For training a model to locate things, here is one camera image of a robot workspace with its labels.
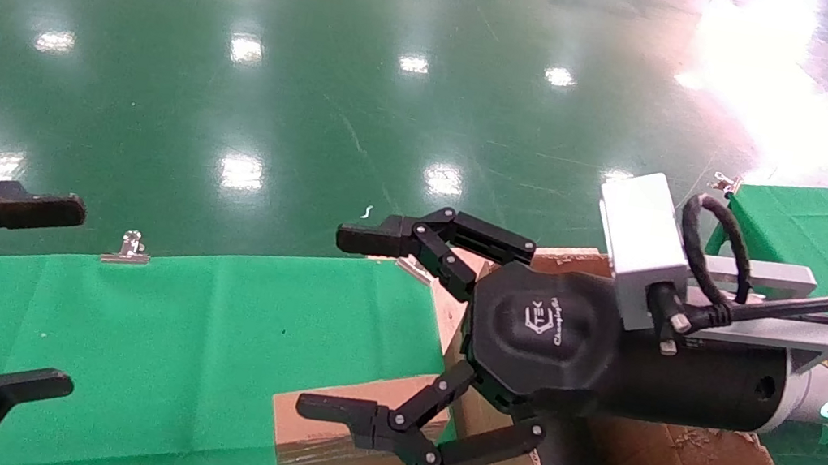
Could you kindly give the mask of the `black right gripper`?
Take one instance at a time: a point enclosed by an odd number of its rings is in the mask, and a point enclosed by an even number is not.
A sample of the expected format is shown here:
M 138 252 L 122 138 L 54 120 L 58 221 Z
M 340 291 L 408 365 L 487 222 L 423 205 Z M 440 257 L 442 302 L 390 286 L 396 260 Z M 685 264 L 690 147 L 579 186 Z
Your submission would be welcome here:
M 363 256 L 414 256 L 456 301 L 471 300 L 462 343 L 470 363 L 451 366 L 398 409 L 315 393 L 296 399 L 301 418 L 344 424 L 361 450 L 392 453 L 405 465 L 492 465 L 534 451 L 546 437 L 537 420 L 441 445 L 429 440 L 423 427 L 475 380 L 491 405 L 510 413 L 538 409 L 746 433 L 763 430 L 782 405 L 785 351 L 691 338 L 665 355 L 652 331 L 624 329 L 612 280 L 538 273 L 526 266 L 537 250 L 532 240 L 463 211 L 391 214 L 369 228 L 342 224 L 336 244 Z M 476 282 L 455 248 L 502 268 Z

